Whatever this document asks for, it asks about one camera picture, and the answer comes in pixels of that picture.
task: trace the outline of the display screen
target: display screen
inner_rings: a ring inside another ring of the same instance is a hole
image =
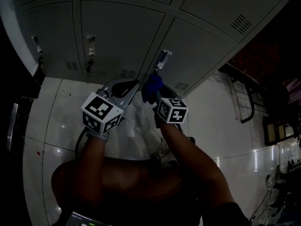
[[[72,212],[66,226],[107,226],[108,224],[88,218],[77,212]]]

